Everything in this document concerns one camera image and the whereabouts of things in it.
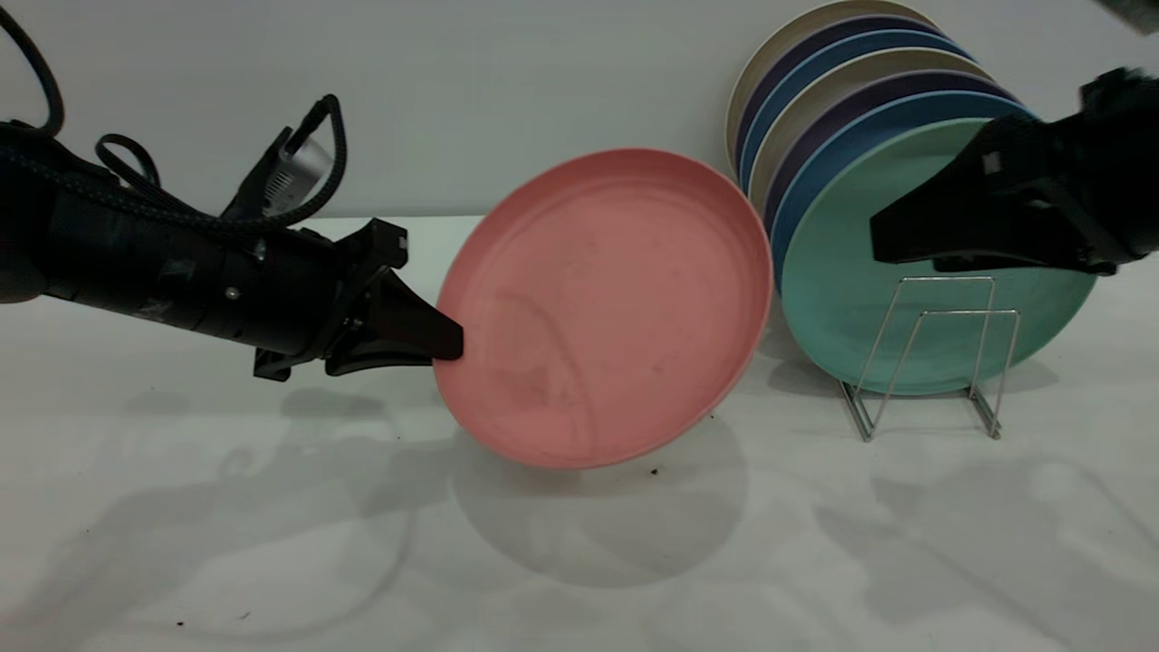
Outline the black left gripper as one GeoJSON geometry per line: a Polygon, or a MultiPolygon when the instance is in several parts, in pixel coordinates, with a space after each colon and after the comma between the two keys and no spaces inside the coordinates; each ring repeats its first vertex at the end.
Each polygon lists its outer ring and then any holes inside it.
{"type": "Polygon", "coordinates": [[[308,228],[267,236],[252,296],[254,376],[285,381],[311,360],[342,378],[460,359],[462,327],[395,273],[407,235],[372,219],[337,241],[308,228]]]}

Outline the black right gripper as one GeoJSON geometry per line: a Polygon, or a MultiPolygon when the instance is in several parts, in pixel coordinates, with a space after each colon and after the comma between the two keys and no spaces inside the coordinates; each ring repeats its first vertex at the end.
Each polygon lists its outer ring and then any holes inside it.
{"type": "Polygon", "coordinates": [[[1113,276],[1158,247],[1156,76],[1111,69],[1080,112],[987,122],[943,169],[870,220],[874,259],[939,273],[1113,276]]]}

